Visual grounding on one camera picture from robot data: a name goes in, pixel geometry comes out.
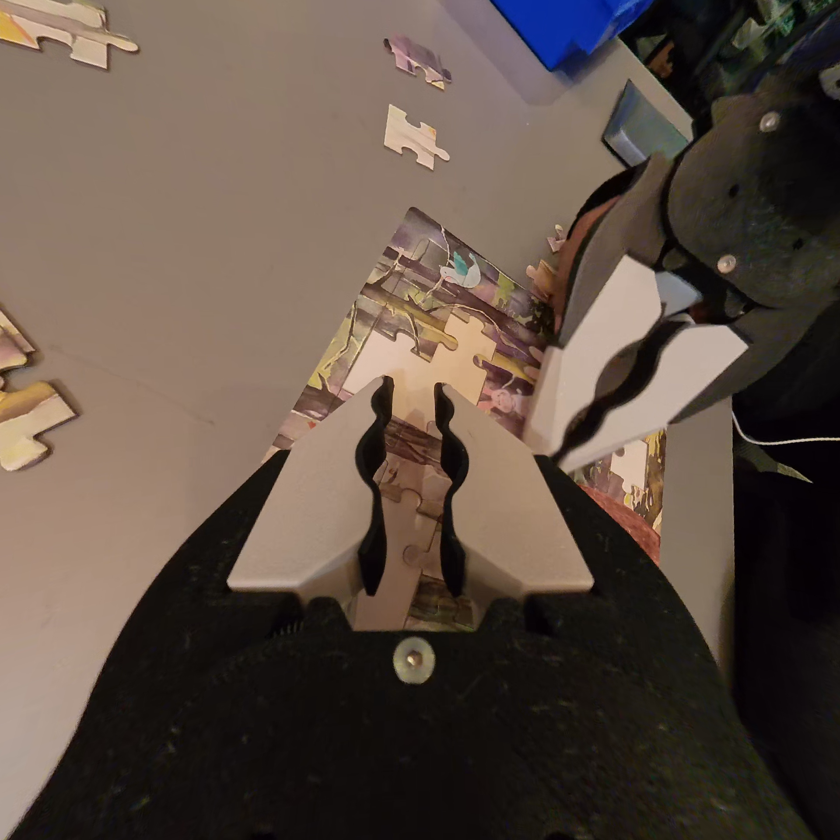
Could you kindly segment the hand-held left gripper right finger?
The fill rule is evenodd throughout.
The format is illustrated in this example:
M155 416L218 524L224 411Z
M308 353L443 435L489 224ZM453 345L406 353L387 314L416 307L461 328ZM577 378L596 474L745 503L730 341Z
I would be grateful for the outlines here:
M451 385L434 388L444 498L440 566L455 597L497 599L589 592L594 584L540 464Z

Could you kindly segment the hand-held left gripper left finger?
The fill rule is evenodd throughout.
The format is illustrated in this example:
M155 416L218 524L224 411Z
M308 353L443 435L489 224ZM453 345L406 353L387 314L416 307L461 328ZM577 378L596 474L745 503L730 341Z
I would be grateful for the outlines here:
M375 475L385 462L394 381L375 377L285 453L228 578L235 592L285 592L301 603L374 595L387 540Z

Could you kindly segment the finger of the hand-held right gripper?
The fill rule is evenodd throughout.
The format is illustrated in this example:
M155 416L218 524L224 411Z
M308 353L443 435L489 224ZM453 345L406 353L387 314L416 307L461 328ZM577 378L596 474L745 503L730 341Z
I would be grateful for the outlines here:
M689 309L700 298L682 277L622 257L570 337L544 352L524 443L536 455L559 453L573 421L593 406L606 366L645 339L664 317Z
M581 422L554 463L575 470L665 428L748 348L727 325L680 325L657 350L640 390L596 407L593 419Z

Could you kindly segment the illustrated jigsaw puzzle board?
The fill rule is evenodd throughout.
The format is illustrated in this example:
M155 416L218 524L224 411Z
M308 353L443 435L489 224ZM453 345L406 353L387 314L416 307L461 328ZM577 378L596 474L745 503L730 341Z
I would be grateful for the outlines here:
M375 595L342 604L355 629L476 627L440 566L444 500L434 388L451 385L521 439L552 325L548 303L421 211L407 211L280 425L290 449L377 376L394 381L381 490L388 555Z

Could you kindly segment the person's right hand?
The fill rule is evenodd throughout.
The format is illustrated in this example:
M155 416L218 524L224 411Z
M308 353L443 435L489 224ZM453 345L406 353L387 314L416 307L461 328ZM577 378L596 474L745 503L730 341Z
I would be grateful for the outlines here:
M581 214L571 227L565 244L570 247L581 247L593 227L598 224L603 216L609 213L609 211L622 197L623 195L621 194L614 196L601 205L595 206L594 208Z

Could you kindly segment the grey flat box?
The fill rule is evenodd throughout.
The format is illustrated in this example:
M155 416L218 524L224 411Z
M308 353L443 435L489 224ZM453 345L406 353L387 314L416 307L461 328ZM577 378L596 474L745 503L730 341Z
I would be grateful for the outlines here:
M628 80L602 133L602 143L625 167L653 154L674 160L691 142Z

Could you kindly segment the blue plastic bin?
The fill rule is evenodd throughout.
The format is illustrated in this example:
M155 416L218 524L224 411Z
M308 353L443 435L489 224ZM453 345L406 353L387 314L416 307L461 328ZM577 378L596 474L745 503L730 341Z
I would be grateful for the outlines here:
M619 36L652 1L493 1L547 70L590 56Z

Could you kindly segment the white puzzle piece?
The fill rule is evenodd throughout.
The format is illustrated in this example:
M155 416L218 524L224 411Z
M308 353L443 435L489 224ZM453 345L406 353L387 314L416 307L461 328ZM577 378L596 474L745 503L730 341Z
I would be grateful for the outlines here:
M425 122L418 125L408 122L406 112L394 104L388 106L383 144L399 155L405 150L414 152L416 162L429 171L434 169L437 159L450 161L449 152L437 144L436 130Z

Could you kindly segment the yellow cream puzzle piece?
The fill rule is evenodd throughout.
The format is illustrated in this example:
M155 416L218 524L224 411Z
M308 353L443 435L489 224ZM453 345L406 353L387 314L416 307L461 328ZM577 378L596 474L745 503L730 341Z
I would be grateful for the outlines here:
M38 436L74 419L77 413L45 381L24 389L1 393L1 467L17 471L49 455Z

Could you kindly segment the purple puzzle piece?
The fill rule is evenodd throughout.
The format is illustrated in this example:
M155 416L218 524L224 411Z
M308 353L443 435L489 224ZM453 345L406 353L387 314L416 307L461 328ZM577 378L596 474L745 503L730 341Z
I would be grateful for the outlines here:
M413 77L422 72L426 83L441 91L452 82L451 72L444 67L440 56L415 40L394 35L383 38L383 46L393 55L397 69Z

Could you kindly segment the pale grey-banded puzzle piece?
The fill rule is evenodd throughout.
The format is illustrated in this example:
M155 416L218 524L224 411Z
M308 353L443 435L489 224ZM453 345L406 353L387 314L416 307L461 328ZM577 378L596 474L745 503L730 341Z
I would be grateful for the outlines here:
M62 44L72 60L101 70L109 68L110 48L140 51L131 38L111 31L104 8L89 2L2 1L1 40L37 51L46 40Z

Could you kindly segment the white drawstring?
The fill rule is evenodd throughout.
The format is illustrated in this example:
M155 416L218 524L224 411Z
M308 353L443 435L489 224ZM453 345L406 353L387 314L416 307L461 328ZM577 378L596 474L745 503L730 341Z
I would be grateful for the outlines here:
M731 420L740 438L761 447L839 442L838 396L819 407L800 407L793 414L776 417L735 401Z

